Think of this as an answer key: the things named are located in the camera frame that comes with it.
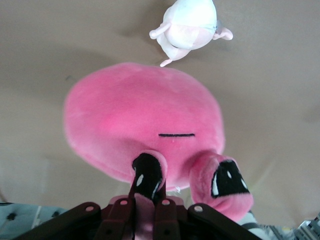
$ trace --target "black stitched line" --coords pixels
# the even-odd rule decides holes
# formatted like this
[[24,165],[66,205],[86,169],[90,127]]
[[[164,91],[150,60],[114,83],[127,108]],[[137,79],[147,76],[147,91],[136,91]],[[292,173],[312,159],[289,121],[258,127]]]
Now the black stitched line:
[[174,137],[174,138],[181,138],[181,137],[194,137],[195,134],[194,133],[188,133],[188,134],[167,134],[167,133],[160,133],[159,134],[160,137]]

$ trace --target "stuffed animal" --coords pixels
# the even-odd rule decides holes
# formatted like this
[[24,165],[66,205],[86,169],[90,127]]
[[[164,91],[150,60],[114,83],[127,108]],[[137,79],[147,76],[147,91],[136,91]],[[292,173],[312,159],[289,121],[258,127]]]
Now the stuffed animal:
[[[184,72],[137,63],[98,70],[68,94],[64,126],[70,146],[85,161],[140,188],[140,208],[154,207],[164,182],[167,191],[190,187],[195,203],[234,221],[252,207],[236,161],[222,155],[218,102]],[[144,172],[136,168],[143,161]],[[150,175],[153,168],[156,174]],[[150,220],[145,212],[140,217]]]
[[163,16],[160,26],[150,31],[169,57],[160,66],[185,57],[191,50],[199,49],[211,40],[231,40],[232,32],[217,22],[217,12],[212,0],[177,0]]

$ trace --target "pink fuzzy fabric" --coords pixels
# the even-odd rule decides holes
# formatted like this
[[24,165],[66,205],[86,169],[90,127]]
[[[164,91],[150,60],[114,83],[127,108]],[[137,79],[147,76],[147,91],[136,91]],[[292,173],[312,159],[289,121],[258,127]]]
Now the pink fuzzy fabric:
[[245,194],[207,200],[210,189],[199,190],[210,185],[208,177],[197,186],[203,180],[199,173],[207,171],[201,166],[210,169],[212,179],[219,160],[210,156],[196,162],[223,151],[223,119],[212,94],[184,72],[136,63],[96,71],[68,94],[64,125],[74,151],[112,178],[132,183],[133,160],[149,153],[159,160],[168,191],[191,182],[196,202],[205,200],[232,219],[243,217],[252,205],[246,197],[242,201]]

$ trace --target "metal screw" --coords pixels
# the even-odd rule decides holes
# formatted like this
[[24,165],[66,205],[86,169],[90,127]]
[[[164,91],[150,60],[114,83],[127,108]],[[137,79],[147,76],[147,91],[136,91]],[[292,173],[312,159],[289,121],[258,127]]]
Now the metal screw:
[[120,202],[120,205],[127,205],[128,204],[128,201],[127,200],[122,200],[121,202]]
[[91,212],[93,209],[95,209],[93,206],[87,206],[87,207],[85,208],[85,210],[86,210],[87,212]]
[[170,201],[168,199],[162,200],[162,205],[167,206],[170,204]]
[[201,213],[201,212],[204,211],[201,206],[195,206],[195,207],[194,207],[194,210],[195,210],[197,213]]

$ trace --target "pink plush ear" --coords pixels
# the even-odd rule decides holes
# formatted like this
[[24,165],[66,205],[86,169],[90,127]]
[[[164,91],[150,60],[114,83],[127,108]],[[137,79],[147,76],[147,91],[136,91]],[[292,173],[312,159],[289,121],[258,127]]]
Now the pink plush ear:
[[213,35],[213,40],[224,39],[224,40],[232,40],[234,38],[233,33],[225,27],[219,28],[215,34]]

